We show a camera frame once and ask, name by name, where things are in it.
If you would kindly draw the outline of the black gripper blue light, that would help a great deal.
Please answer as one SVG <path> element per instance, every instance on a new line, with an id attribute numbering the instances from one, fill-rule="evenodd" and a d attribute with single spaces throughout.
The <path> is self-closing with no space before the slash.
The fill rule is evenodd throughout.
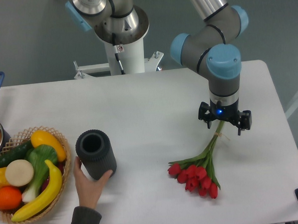
<path id="1" fill-rule="evenodd" d="M 231 105 L 222 106 L 220 102 L 210 104 L 202 102 L 199 106 L 198 119 L 203 120 L 210 129 L 212 121 L 218 119 L 223 121 L 237 120 L 236 127 L 238 135 L 244 130 L 250 130 L 252 125 L 252 113 L 250 110 L 240 112 L 238 110 L 239 99 Z"/>

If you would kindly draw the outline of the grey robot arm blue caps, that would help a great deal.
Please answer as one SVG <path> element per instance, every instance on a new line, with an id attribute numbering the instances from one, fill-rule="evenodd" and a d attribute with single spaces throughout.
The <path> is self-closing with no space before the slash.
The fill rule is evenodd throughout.
<path id="1" fill-rule="evenodd" d="M 195 35 L 176 36 L 170 54 L 209 82 L 210 99 L 201 103 L 198 118 L 208 125 L 218 119 L 249 130 L 251 112 L 238 109 L 241 53 L 231 44 L 248 26 L 248 15 L 226 0 L 191 2 L 205 27 Z M 133 0 L 69 0 L 65 8 L 78 26 L 94 30 L 103 41 L 112 75 L 146 71 L 143 39 L 149 19 Z"/>

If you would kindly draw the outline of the grey sleeved forearm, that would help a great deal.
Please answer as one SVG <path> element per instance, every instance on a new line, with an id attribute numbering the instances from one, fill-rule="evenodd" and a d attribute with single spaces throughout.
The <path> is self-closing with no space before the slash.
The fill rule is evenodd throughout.
<path id="1" fill-rule="evenodd" d="M 101 214 L 91 208 L 77 206 L 74 208 L 71 224 L 100 224 Z"/>

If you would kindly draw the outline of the person's hand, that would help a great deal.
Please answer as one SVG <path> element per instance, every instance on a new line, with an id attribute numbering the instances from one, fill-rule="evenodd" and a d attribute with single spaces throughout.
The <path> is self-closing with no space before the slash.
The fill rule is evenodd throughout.
<path id="1" fill-rule="evenodd" d="M 78 194 L 79 206 L 96 209 L 98 201 L 101 197 L 103 189 L 111 177 L 113 171 L 106 171 L 99 180 L 89 180 L 83 173 L 82 162 L 79 157 L 74 160 L 74 181 Z"/>

